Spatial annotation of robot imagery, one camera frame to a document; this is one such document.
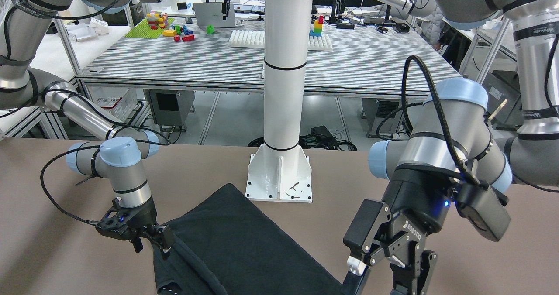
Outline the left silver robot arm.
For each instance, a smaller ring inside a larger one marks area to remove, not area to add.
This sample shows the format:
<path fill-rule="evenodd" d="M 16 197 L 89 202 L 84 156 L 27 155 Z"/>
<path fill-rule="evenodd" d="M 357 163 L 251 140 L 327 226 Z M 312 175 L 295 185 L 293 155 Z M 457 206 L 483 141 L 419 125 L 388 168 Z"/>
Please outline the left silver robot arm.
<path fill-rule="evenodd" d="M 423 295 L 437 255 L 425 249 L 449 206 L 485 239 L 499 241 L 511 222 L 504 192 L 513 178 L 558 185 L 558 0 L 378 0 L 425 17 L 439 7 L 456 28 L 475 28 L 499 11 L 512 22 L 523 124 L 515 138 L 495 140 L 484 121 L 488 94 L 467 78 L 435 84 L 415 55 L 431 94 L 406 141 L 380 141 L 369 151 L 374 176 L 388 179 L 383 199 L 366 199 L 343 243 L 350 249 L 344 295 L 362 292 L 371 268 L 386 258 L 393 295 Z"/>

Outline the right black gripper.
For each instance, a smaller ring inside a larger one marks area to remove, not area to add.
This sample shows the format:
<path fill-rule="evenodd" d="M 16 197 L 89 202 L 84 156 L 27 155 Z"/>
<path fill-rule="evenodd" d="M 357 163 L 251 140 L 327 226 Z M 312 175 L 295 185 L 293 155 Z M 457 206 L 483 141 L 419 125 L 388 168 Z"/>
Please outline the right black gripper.
<path fill-rule="evenodd" d="M 118 240 L 129 240 L 134 236 L 148 237 L 148 240 L 159 251 L 162 259 L 170 256 L 170 249 L 175 243 L 172 230 L 167 225 L 158 225 L 156 222 L 156 208 L 152 197 L 144 204 L 134 208 L 124 208 L 116 203 L 117 214 L 124 217 L 118 229 Z M 142 251 L 143 245 L 140 237 L 132 239 L 134 251 L 138 254 Z"/>

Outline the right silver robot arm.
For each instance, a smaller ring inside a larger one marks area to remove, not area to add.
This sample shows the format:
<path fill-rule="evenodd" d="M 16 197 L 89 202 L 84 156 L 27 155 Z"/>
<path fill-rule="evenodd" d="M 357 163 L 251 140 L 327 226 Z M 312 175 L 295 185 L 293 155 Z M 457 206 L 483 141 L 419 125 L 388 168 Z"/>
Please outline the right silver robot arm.
<path fill-rule="evenodd" d="M 156 208 L 142 160 L 161 145 L 153 130 L 120 122 L 109 112 L 79 94 L 61 78 L 29 67 L 57 13 L 73 0 L 10 0 L 1 18 L 1 108 L 41 106 L 62 111 L 101 144 L 79 144 L 65 153 L 72 170 L 110 180 L 113 207 L 100 221 L 84 220 L 103 236 L 128 240 L 137 253 L 142 238 L 167 258 L 174 243 L 168 226 L 156 221 Z M 99 13 L 124 7 L 130 0 L 83 0 Z"/>

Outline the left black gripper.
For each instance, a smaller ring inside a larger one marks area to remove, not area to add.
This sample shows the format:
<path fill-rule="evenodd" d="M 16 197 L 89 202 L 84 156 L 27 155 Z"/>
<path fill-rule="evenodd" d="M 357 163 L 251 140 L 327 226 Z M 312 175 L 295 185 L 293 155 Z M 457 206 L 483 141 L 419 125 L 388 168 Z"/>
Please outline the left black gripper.
<path fill-rule="evenodd" d="M 385 203 L 363 200 L 343 237 L 350 255 L 342 294 L 361 294 L 370 267 L 385 255 L 390 261 L 413 261 L 406 268 L 391 265 L 392 295 L 427 295 L 438 260 L 436 252 L 425 249 L 427 236 L 441 231 L 449 211 L 446 203 L 451 202 L 451 189 L 457 177 L 458 172 L 446 168 L 402 164 L 390 177 L 383 195 Z M 389 225 L 381 229 L 385 235 L 381 248 L 375 235 L 389 220 Z"/>

